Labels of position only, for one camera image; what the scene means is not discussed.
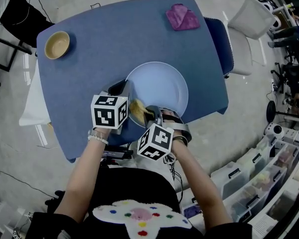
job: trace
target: tan bowl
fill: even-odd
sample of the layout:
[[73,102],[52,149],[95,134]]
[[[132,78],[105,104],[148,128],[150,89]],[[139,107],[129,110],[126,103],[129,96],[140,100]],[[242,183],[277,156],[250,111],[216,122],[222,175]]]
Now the tan bowl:
[[59,31],[49,37],[45,43],[44,53],[49,59],[62,57],[70,46],[68,33]]

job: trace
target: bracelet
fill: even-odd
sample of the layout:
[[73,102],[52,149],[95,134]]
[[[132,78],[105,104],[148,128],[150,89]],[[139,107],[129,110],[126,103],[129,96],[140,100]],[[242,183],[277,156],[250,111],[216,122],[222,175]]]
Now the bracelet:
[[177,136],[174,136],[174,137],[173,137],[173,141],[174,141],[174,140],[182,140],[182,141],[184,142],[185,146],[188,146],[188,140],[187,140],[187,138],[186,138],[185,136],[183,136],[183,135],[177,135]]
[[108,141],[106,141],[105,139],[102,139],[98,136],[95,136],[95,135],[89,135],[88,140],[90,141],[90,139],[92,139],[92,138],[95,140],[101,141],[101,142],[105,143],[106,145],[109,145]]

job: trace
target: concrete floor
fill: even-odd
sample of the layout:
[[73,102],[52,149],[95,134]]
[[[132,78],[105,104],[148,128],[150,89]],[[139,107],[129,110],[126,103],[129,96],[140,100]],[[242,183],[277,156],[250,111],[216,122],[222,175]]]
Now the concrete floor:
[[[118,1],[122,0],[42,0],[42,4],[51,20],[59,22],[89,10],[91,4],[99,2],[106,5]],[[196,0],[204,16],[221,20],[223,10],[230,19],[243,1]],[[37,0],[31,3],[41,10]],[[15,40],[4,29],[0,29],[0,37]],[[283,57],[281,50],[267,46],[267,35],[262,37],[262,41],[267,66],[254,63],[251,76],[230,75],[226,80],[229,106],[225,115],[215,113],[190,123],[193,141],[189,148],[208,173],[238,159],[255,146],[267,125],[266,94],[270,92],[270,70],[275,68],[275,62],[283,62]],[[6,53],[5,48],[0,46],[0,61],[3,63],[8,58]],[[35,59],[34,55],[30,57],[31,77]],[[43,148],[34,126],[19,126],[29,90],[24,81],[24,71],[21,52],[18,52],[9,73],[0,70],[0,170],[52,195],[55,190],[65,188],[74,164],[65,159],[51,128],[42,126],[48,142]],[[40,211],[45,210],[44,201],[47,199],[44,194],[4,174],[0,175],[0,200],[15,207]]]

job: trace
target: blue tablecloth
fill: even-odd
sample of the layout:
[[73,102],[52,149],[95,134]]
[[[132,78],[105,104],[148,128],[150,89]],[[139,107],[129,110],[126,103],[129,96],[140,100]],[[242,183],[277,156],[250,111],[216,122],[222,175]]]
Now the blue tablecloth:
[[[165,12],[175,3],[194,11],[201,27],[174,31]],[[45,43],[60,30],[70,35],[70,49],[64,57],[49,60]],[[87,143],[93,95],[142,63],[164,62],[183,75],[189,91],[184,122],[213,112],[223,114],[228,106],[217,52],[194,0],[129,0],[83,12],[40,33],[37,53],[47,109],[69,160],[79,157]],[[129,119],[121,135],[112,135],[109,142],[122,145],[143,132]]]

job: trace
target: blue chair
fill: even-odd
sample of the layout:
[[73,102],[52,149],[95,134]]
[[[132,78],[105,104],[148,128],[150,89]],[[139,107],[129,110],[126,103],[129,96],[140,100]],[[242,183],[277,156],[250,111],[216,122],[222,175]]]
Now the blue chair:
[[224,77],[228,78],[234,68],[234,58],[226,28],[219,19],[205,18],[205,22],[213,38]]

